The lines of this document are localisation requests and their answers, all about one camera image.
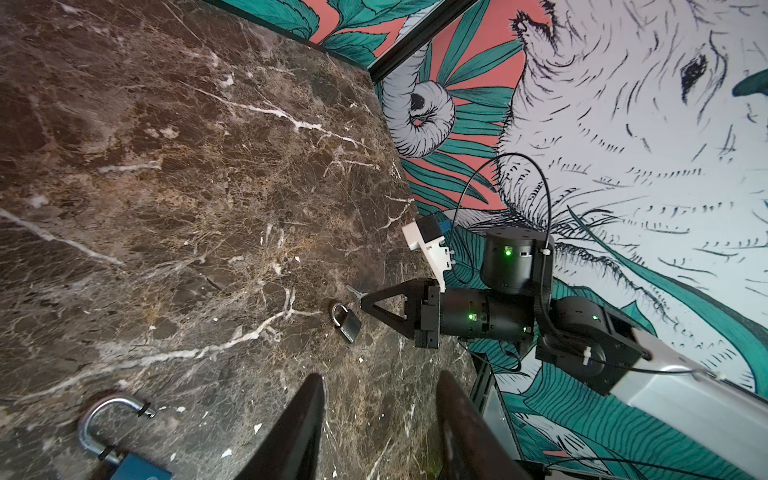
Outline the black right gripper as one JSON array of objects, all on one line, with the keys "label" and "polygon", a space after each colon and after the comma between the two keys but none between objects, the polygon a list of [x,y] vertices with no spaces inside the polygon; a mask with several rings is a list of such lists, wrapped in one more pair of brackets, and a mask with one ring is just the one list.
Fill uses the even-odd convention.
[{"label": "black right gripper", "polygon": [[401,336],[415,340],[418,348],[438,349],[440,336],[441,291],[436,280],[425,283],[419,300],[418,318],[415,322],[377,305],[378,302],[403,297],[407,301],[420,288],[419,279],[411,279],[396,285],[364,294],[360,299],[363,312],[384,323]]}]

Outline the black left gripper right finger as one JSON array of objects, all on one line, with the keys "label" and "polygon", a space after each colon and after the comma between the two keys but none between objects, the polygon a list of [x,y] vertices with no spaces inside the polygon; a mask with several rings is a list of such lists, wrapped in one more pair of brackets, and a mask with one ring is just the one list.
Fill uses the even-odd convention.
[{"label": "black left gripper right finger", "polygon": [[513,461],[454,376],[442,370],[436,387],[442,453],[440,479],[531,479]]}]

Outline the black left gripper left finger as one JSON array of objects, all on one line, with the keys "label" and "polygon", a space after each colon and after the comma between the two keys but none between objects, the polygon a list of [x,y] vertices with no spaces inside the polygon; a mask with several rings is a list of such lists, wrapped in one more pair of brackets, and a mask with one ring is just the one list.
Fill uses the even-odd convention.
[{"label": "black left gripper left finger", "polygon": [[235,479],[314,479],[324,406],[323,378],[311,373]]}]

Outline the small black padlock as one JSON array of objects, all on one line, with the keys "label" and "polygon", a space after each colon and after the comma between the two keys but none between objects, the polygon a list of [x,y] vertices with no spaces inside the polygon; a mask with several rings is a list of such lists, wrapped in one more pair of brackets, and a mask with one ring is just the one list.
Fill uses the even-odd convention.
[{"label": "small black padlock", "polygon": [[362,326],[357,315],[341,302],[332,303],[329,313],[334,328],[348,343],[354,343]]}]

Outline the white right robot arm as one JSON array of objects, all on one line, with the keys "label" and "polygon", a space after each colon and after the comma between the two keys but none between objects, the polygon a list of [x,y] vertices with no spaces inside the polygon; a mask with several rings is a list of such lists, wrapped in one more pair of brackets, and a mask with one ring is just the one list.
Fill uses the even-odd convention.
[{"label": "white right robot arm", "polygon": [[[368,293],[364,312],[435,349],[444,336],[496,342],[513,364],[523,449],[573,449],[586,471],[612,466],[697,478],[767,475],[766,331],[688,285],[630,263],[646,288],[626,303],[557,279],[567,249],[543,231],[485,233],[478,287],[412,279]],[[644,292],[666,302],[640,306]]]}]

